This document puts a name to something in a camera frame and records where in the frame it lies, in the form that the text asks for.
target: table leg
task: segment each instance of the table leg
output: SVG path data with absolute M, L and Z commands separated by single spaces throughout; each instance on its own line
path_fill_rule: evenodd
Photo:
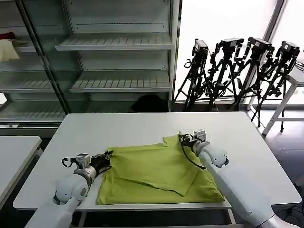
M 274 125 L 275 121 L 277 121 L 279 115 L 286 107 L 287 102 L 289 101 L 290 97 L 294 94 L 295 89 L 297 88 L 297 84 L 291 84 L 288 92 L 286 93 L 285 97 L 283 98 L 281 104 L 276 108 L 274 115 L 271 117 L 269 123 L 267 124 L 266 128 L 263 131 L 264 135 L 267 135 L 272 126 Z
M 227 209 L 231 224 L 236 224 L 236 220 L 234 219 L 233 212 L 231 209 Z
M 82 212 L 81 213 L 81 217 L 80 217 L 80 220 L 79 220 L 79 223 L 78 223 L 78 228 L 83 228 L 84 227 L 86 214 L 87 214 L 87 212 Z

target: black cable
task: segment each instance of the black cable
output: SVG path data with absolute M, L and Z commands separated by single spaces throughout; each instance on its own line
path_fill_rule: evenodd
M 182 145 L 182 142 L 180 142 L 180 143 L 181 143 L 180 145 L 181 145 L 182 151 L 184 152 L 184 155 L 186 156 L 186 158 L 187 158 L 193 165 L 195 165 L 196 167 L 198 167 L 198 168 L 200 168 L 200 169 L 202 169 L 202 170 L 205 170 L 206 167 L 196 164 L 195 162 L 193 162 L 193 161 L 188 157 L 188 155 L 187 155 L 186 152 L 185 152 L 184 146 Z
M 304 63 L 297 62 L 295 64 L 295 67 L 298 68 L 299 70 L 301 70 L 302 72 L 304 72 Z
M 301 212 L 304 216 L 304 196 L 302 197 L 302 207 L 301 207 Z

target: gray floor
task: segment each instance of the gray floor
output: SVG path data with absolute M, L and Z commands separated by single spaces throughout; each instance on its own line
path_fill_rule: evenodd
M 264 124 L 271 118 L 274 111 L 262 111 L 262 122 Z M 286 116 L 302 116 L 303 112 L 288 111 Z M 288 122 L 285 123 L 285 130 L 280 133 L 280 123 L 275 123 L 267 137 L 266 143 L 284 168 L 292 182 L 295 182 L 300 176 L 304 175 L 304 122 Z M 14 198 L 16 197 L 22 183 L 14 190 L 9 200 L 0 211 L 0 227 L 24 227 L 33 212 L 18 211 L 12 207 Z M 289 206 L 274 207 L 277 215 L 285 218 L 288 210 L 282 210 Z M 286 221 L 296 224 L 304 228 L 304 217 L 299 208 L 295 208 L 291 216 Z M 80 214 L 74 214 L 74 224 L 79 220 Z M 227 212 L 224 210 L 216 211 L 155 211 L 155 212 L 102 212 L 88 213 L 86 226 L 102 226 L 102 227 L 121 227 L 121 226 L 185 226 L 185 225 L 212 225 L 227 224 L 229 222 Z

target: white side table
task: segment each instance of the white side table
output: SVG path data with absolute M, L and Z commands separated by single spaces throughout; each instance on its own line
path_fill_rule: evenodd
M 0 137 L 0 209 L 36 154 L 41 155 L 38 136 Z
M 276 121 L 284 122 L 284 121 L 304 121 L 304 118 L 286 118 L 286 117 L 279 117 L 281 112 L 287 105 L 290 97 L 294 94 L 297 87 L 304 87 L 304 72 L 299 70 L 298 68 L 294 67 L 294 69 L 290 72 L 288 81 L 291 83 L 289 90 L 287 91 L 286 95 L 284 96 L 281 104 L 276 108 L 275 113 L 271 117 L 269 123 L 265 127 L 262 134 L 266 135 L 274 125 Z

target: window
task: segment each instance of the window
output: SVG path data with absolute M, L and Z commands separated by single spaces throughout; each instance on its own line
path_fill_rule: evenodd
M 243 49 L 249 37 L 263 38 L 276 5 L 276 0 L 184 0 L 182 2 L 175 93 L 189 69 L 184 67 L 191 58 L 196 38 L 208 45 L 210 52 L 216 43 L 227 38 L 244 38 Z M 209 59 L 206 70 L 210 69 Z M 189 82 L 183 91 L 187 92 Z M 185 100 L 180 94 L 178 100 Z

